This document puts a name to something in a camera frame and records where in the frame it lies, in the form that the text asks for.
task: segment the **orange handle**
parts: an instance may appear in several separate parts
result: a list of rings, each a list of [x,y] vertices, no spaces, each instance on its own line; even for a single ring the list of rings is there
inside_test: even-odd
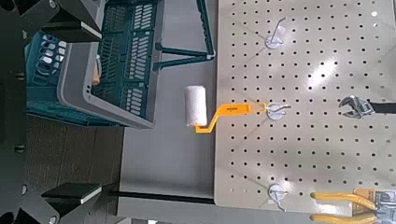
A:
[[[210,121],[209,127],[201,128],[195,126],[196,133],[211,133],[215,127],[216,122],[220,116],[242,116],[252,114],[256,112],[265,112],[267,110],[267,104],[238,104],[238,105],[221,105]]]

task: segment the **teal basket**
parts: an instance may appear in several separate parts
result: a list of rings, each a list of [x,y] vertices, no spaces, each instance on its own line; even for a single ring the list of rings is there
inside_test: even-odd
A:
[[[65,48],[66,43],[41,32],[26,47],[27,113],[79,126],[120,126],[60,104],[57,86]]]
[[[109,1],[105,8],[101,83],[92,94],[140,118],[146,116],[157,1]],[[57,85],[66,44],[37,33],[27,47],[27,112],[80,126],[118,123],[60,104]]]

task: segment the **metal hook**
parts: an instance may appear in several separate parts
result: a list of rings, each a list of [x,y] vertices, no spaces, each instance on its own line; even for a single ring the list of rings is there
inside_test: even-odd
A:
[[[281,23],[282,21],[284,21],[285,19],[286,19],[286,17],[280,19],[280,20],[277,22],[277,25],[276,25],[276,28],[275,28],[275,30],[274,30],[274,33],[273,33],[270,37],[268,37],[268,38],[265,40],[265,45],[266,45],[269,49],[276,49],[276,48],[278,48],[281,44],[283,44],[283,41],[282,41],[279,37],[276,37],[276,33],[277,33],[278,29],[279,29],[280,23]]]
[[[277,207],[282,211],[286,212],[280,202],[285,199],[289,193],[285,191],[280,185],[274,184],[268,189],[268,196],[276,203]]]

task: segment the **pegboard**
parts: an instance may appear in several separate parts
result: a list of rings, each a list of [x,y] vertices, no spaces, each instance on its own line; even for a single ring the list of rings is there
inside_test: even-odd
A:
[[[338,108],[351,94],[396,102],[393,9],[392,0],[219,0],[218,105],[292,109],[277,121],[219,119],[217,205],[277,210],[267,190],[279,184],[289,211],[350,215],[348,203],[309,194],[396,189],[396,116],[349,119],[342,113],[350,108]],[[265,38],[283,17],[284,44],[268,49]]]

